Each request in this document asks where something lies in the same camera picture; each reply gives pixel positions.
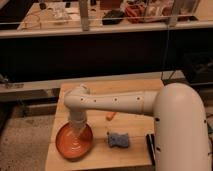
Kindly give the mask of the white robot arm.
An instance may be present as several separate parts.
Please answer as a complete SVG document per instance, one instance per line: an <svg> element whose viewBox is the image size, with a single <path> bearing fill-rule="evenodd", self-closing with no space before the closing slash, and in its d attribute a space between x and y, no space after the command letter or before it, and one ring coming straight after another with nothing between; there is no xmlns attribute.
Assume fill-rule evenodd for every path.
<svg viewBox="0 0 213 171"><path fill-rule="evenodd" d="M97 95L80 85L65 94L64 104L77 130L86 124L88 110L152 115L155 171L212 171L205 107L199 94L186 84Z"/></svg>

